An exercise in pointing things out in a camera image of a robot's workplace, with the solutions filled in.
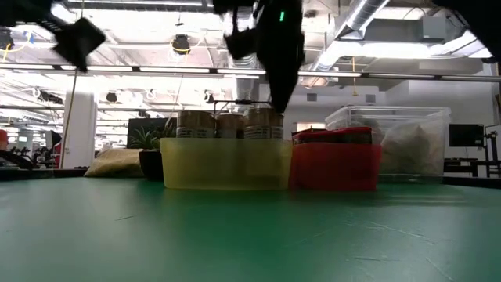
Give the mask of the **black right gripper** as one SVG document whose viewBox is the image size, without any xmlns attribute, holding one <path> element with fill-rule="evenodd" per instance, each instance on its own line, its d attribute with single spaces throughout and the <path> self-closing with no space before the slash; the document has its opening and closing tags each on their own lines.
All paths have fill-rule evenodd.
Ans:
<svg viewBox="0 0 501 282">
<path fill-rule="evenodd" d="M 252 9 L 254 23 L 240 30 L 238 12 L 247 8 Z M 272 107 L 283 114 L 305 60 L 302 0 L 213 0 L 213 9 L 218 15 L 232 14 L 232 31 L 224 37 L 231 57 L 239 60 L 255 53 L 265 61 Z M 277 56 L 288 60 L 279 60 Z"/>
</svg>

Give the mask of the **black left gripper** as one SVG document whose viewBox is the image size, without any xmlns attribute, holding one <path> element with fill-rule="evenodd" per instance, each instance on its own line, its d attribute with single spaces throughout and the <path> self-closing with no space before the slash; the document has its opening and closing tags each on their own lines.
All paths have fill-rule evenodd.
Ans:
<svg viewBox="0 0 501 282">
<path fill-rule="evenodd" d="M 52 3 L 53 0 L 0 0 L 0 27 L 25 23 L 51 27 Z M 83 73 L 88 71 L 87 56 L 106 40 L 106 35 L 84 17 L 74 23 L 57 21 L 53 34 L 56 45 L 52 50 Z"/>
</svg>

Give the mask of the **thin black bar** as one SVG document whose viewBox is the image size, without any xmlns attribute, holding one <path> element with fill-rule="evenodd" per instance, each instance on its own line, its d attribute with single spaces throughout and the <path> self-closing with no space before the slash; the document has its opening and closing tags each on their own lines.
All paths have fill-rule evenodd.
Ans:
<svg viewBox="0 0 501 282">
<path fill-rule="evenodd" d="M 250 99 L 234 99 L 234 100 L 220 100 L 215 99 L 213 102 L 212 113 L 213 115 L 220 114 L 222 112 L 232 112 L 234 107 L 243 107 L 244 109 L 248 107 L 257 106 L 271 106 L 269 101 L 258 101 Z"/>
</svg>

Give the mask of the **lime green plastic bin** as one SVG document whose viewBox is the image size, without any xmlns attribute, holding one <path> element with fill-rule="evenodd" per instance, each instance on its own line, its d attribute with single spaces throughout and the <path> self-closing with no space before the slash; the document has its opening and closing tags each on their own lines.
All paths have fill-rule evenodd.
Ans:
<svg viewBox="0 0 501 282">
<path fill-rule="evenodd" d="M 281 139 L 164 138 L 164 185 L 184 190 L 285 190 L 292 142 Z"/>
</svg>

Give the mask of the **black panel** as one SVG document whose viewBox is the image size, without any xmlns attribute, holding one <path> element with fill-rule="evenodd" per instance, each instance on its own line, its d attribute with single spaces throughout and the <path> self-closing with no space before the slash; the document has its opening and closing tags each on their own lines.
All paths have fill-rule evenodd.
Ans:
<svg viewBox="0 0 501 282">
<path fill-rule="evenodd" d="M 163 138 L 175 138 L 177 119 L 140 118 L 128 121 L 127 148 L 159 150 Z"/>
</svg>

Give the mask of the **long light strip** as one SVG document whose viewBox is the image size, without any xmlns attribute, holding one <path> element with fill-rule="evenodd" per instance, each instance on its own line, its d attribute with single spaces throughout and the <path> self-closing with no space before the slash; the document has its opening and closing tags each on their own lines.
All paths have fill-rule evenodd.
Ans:
<svg viewBox="0 0 501 282">
<path fill-rule="evenodd" d="M 71 72 L 77 70 L 71 65 L 51 65 L 32 63 L 0 63 L 0 70 L 11 71 L 59 71 Z M 264 70 L 238 69 L 238 68 L 202 68 L 202 67 L 140 67 L 140 66 L 90 66 L 86 74 L 180 74 L 180 75 L 236 75 L 261 77 Z M 319 78 L 355 78 L 355 79 L 394 79 L 394 80 L 420 80 L 420 81 L 461 81 L 461 82 L 501 82 L 501 76 L 480 75 L 442 75 L 442 74 L 396 74 L 396 73 L 371 73 L 354 71 L 316 71 L 300 70 L 300 77 Z"/>
</svg>

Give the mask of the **black dome ceiling lamp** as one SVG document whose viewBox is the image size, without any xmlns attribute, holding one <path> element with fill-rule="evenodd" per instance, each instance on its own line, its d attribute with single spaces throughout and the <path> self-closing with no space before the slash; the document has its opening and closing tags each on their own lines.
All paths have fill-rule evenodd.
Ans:
<svg viewBox="0 0 501 282">
<path fill-rule="evenodd" d="M 189 36 L 187 34 L 177 34 L 172 43 L 171 47 L 173 51 L 181 56 L 186 56 L 191 51 Z"/>
</svg>

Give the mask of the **clear plastic storage container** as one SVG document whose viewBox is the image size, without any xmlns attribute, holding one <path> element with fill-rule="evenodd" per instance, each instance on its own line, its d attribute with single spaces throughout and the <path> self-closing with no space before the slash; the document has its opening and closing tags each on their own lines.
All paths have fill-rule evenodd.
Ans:
<svg viewBox="0 0 501 282">
<path fill-rule="evenodd" d="M 325 119 L 326 129 L 369 127 L 372 129 L 373 143 L 380 145 L 388 129 L 410 123 L 421 124 L 423 127 L 443 132 L 444 149 L 445 134 L 450 123 L 451 110 L 447 107 L 402 107 L 402 106 L 346 106 L 335 111 Z M 437 182 L 442 175 L 401 175 L 405 180 L 417 178 Z"/>
</svg>

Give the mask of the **potted succulent plant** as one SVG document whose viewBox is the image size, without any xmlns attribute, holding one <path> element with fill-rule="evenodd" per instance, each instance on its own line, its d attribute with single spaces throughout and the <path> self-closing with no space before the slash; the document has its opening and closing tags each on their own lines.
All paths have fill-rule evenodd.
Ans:
<svg viewBox="0 0 501 282">
<path fill-rule="evenodd" d="M 166 122 L 164 126 L 146 131 L 144 128 L 136 129 L 132 137 L 132 146 L 141 149 L 139 163 L 143 175 L 150 181 L 163 182 L 162 156 L 160 141 L 163 138 L 176 137 L 176 123 Z"/>
</svg>

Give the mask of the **white crumpled packet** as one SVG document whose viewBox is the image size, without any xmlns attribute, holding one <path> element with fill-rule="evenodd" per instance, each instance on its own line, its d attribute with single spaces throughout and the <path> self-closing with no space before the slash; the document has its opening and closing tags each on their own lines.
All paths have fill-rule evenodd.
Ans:
<svg viewBox="0 0 501 282">
<path fill-rule="evenodd" d="M 443 132 L 410 123 L 387 130 L 381 142 L 380 173 L 401 175 L 442 175 Z"/>
</svg>

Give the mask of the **green table mat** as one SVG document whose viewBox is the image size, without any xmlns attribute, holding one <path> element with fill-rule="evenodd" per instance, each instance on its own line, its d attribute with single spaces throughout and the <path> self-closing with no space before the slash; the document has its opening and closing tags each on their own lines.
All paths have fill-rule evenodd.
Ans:
<svg viewBox="0 0 501 282">
<path fill-rule="evenodd" d="M 501 190 L 0 183 L 0 282 L 501 282 Z"/>
</svg>

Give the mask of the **black monitor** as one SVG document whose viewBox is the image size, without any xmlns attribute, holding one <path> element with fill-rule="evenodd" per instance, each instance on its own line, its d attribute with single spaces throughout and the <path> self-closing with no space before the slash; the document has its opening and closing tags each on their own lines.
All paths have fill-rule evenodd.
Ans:
<svg viewBox="0 0 501 282">
<path fill-rule="evenodd" d="M 451 147 L 483 147 L 485 145 L 484 135 L 484 125 L 449 125 L 449 145 Z"/>
</svg>

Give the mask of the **black bench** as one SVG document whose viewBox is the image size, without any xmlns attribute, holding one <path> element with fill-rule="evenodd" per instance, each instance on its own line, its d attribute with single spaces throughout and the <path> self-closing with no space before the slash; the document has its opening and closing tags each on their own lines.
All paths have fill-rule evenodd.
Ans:
<svg viewBox="0 0 501 282">
<path fill-rule="evenodd" d="M 493 175 L 501 177 L 501 161 L 479 161 L 476 158 L 446 158 L 444 160 L 444 172 L 448 173 L 468 173 L 477 178 L 480 167 L 485 167 L 487 178 Z"/>
</svg>

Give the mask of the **black stand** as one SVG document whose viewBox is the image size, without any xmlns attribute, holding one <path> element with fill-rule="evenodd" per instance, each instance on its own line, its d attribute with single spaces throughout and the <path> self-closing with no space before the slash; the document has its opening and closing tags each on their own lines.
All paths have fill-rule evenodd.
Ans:
<svg viewBox="0 0 501 282">
<path fill-rule="evenodd" d="M 485 159 L 495 165 L 499 163 L 497 136 L 497 131 L 490 131 L 485 134 Z"/>
</svg>

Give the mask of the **silver ventilation duct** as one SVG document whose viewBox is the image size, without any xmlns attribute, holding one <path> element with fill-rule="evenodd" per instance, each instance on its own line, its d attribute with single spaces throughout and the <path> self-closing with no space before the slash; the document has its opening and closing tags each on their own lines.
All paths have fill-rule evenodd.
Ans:
<svg viewBox="0 0 501 282">
<path fill-rule="evenodd" d="M 330 71 L 342 56 L 357 56 L 366 28 L 390 0 L 351 0 L 348 8 L 331 22 L 329 45 L 309 67 L 310 71 Z"/>
</svg>

